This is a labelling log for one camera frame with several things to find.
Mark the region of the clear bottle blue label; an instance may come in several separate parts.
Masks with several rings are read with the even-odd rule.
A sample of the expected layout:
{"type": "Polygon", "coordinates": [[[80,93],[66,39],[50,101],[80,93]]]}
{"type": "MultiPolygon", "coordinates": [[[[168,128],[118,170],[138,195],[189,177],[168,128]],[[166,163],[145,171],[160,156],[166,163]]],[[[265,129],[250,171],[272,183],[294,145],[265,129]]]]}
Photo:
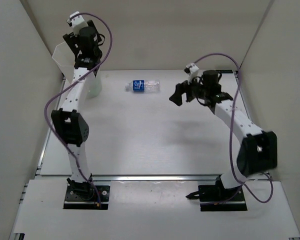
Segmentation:
{"type": "Polygon", "coordinates": [[[160,92],[159,80],[143,80],[137,79],[126,84],[126,92],[132,92],[136,94],[154,94],[160,92]]]}

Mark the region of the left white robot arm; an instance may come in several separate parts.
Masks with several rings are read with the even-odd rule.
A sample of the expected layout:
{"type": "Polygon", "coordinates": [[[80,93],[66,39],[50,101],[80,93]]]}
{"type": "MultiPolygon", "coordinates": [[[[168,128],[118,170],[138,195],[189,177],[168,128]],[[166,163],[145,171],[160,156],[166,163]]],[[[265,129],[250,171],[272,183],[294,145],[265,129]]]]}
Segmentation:
{"type": "Polygon", "coordinates": [[[65,144],[71,168],[67,179],[71,190],[84,201],[101,203],[100,193],[93,184],[92,173],[88,168],[85,142],[90,129],[80,113],[91,90],[95,87],[99,64],[103,56],[100,46],[105,38],[99,34],[92,20],[71,20],[73,31],[63,39],[74,54],[72,85],[61,107],[51,113],[57,136],[65,144]]]}

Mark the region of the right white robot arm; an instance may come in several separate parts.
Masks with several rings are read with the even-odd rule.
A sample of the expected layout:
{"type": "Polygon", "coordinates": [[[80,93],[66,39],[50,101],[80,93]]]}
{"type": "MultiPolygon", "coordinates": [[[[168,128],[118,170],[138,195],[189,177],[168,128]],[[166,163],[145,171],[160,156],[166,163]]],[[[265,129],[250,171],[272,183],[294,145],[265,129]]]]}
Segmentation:
{"type": "Polygon", "coordinates": [[[222,120],[230,129],[230,138],[236,137],[240,148],[236,159],[230,155],[230,172],[218,176],[215,184],[187,195],[188,199],[203,199],[206,205],[225,204],[236,196],[249,177],[273,170],[278,166],[277,135],[264,131],[236,107],[233,97],[222,91],[222,74],[185,68],[188,80],[178,83],[169,98],[177,106],[197,100],[198,103],[222,120]]]}

